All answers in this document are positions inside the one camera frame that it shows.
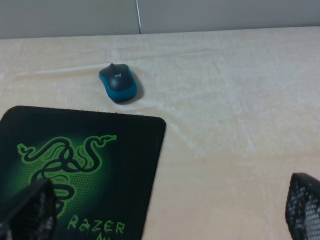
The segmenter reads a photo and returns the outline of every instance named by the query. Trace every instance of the computer mouse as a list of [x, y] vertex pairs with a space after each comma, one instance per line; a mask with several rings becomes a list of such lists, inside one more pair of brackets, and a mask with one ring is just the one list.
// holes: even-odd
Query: computer mouse
[[137, 94], [137, 82], [127, 64], [111, 63], [99, 72], [99, 78], [114, 102], [130, 100]]

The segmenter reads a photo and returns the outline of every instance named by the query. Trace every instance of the wall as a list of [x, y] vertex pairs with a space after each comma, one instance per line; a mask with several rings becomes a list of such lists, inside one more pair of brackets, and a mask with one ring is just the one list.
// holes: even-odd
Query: wall
[[0, 39], [138, 33], [134, 0], [0, 0]]
[[137, 0], [141, 32], [320, 25], [319, 0]]

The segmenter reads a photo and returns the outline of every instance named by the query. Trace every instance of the mouse pad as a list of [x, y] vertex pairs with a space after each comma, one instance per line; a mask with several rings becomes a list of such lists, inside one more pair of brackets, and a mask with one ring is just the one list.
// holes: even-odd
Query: mouse pad
[[140, 240], [166, 123], [16, 106], [0, 121], [0, 201], [50, 178], [55, 240]]

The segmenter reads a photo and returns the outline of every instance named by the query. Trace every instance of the desk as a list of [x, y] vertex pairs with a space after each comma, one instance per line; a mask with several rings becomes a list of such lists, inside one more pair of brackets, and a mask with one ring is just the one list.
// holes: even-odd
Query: desk
[[[0, 40], [0, 115], [16, 105], [167, 123], [144, 240], [289, 240], [293, 172], [320, 179], [320, 27]], [[143, 95], [115, 104], [98, 72]]]

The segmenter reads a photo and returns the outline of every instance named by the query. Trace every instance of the razer logo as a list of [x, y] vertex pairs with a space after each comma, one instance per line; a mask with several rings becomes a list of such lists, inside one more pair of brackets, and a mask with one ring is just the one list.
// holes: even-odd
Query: razer logo
[[55, 137], [46, 142], [40, 149], [34, 146], [17, 145], [18, 153], [24, 164], [42, 161], [44, 164], [30, 176], [29, 183], [49, 178], [57, 196], [56, 212], [59, 218], [65, 211], [68, 202], [77, 194], [77, 188], [70, 183], [74, 174], [93, 174], [97, 172], [103, 160], [96, 148], [103, 148], [108, 142], [117, 139], [116, 135], [90, 136], [83, 144], [74, 146], [67, 137]]

